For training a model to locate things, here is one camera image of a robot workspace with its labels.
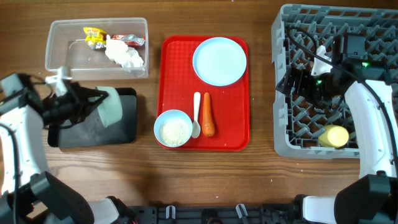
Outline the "yellow plastic cup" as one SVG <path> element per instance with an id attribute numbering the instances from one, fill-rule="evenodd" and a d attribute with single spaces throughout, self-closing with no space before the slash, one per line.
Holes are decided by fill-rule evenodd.
<path id="1" fill-rule="evenodd" d="M 342 126 L 329 124 L 324 129 L 325 132 L 318 137 L 318 142 L 322 146 L 339 148 L 349 140 L 349 132 Z"/>

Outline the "red snack wrapper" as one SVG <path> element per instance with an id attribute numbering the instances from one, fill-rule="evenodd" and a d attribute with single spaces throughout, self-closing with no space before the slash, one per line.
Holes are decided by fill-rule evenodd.
<path id="1" fill-rule="evenodd" d="M 115 34 L 111 36 L 111 39 L 123 41 L 129 47 L 143 46 L 146 42 L 145 36 L 138 37 L 134 34 L 127 34 L 127 35 Z"/>

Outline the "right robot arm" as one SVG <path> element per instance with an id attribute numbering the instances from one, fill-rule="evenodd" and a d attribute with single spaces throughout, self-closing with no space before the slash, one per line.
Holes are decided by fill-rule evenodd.
<path id="1" fill-rule="evenodd" d="M 365 37 L 335 37 L 331 58 L 321 47 L 311 71 L 289 68 L 277 91 L 298 94 L 319 106 L 341 96 L 354 122 L 359 148 L 359 180 L 331 197 L 299 195 L 293 213 L 307 223 L 397 223 L 397 121 L 392 77 L 385 63 L 369 61 Z"/>

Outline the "yellow snack wrapper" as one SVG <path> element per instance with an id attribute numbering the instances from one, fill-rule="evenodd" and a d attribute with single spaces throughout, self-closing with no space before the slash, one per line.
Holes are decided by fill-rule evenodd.
<path id="1" fill-rule="evenodd" d="M 103 29 L 96 27 L 84 27 L 86 34 L 85 42 L 93 50 L 102 50 L 106 48 L 107 33 Z"/>

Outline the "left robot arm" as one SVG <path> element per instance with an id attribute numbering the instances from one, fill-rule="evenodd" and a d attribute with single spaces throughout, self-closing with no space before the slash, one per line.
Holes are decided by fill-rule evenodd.
<path id="1" fill-rule="evenodd" d="M 1 80 L 4 181 L 2 223 L 137 223 L 137 215 L 109 196 L 87 202 L 49 171 L 45 143 L 82 147 L 132 142 L 137 131 L 133 88 L 80 86 L 70 76 L 13 73 Z M 49 132 L 47 142 L 43 130 Z"/>

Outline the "white tissue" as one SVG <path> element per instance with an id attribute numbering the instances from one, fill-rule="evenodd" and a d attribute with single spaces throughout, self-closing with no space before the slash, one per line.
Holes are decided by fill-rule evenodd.
<path id="1" fill-rule="evenodd" d="M 144 61 L 135 48 L 129 47 L 121 40 L 111 39 L 110 35 L 107 35 L 106 38 L 105 54 L 110 60 L 123 68 L 143 66 Z"/>

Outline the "green bowl with food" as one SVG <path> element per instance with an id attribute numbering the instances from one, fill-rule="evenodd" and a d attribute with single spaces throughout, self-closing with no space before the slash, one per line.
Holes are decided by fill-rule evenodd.
<path id="1" fill-rule="evenodd" d="M 105 91 L 108 96 L 97 107 L 100 120 L 105 128 L 119 122 L 123 117 L 123 107 L 117 90 L 110 86 L 97 86 L 99 91 Z"/>

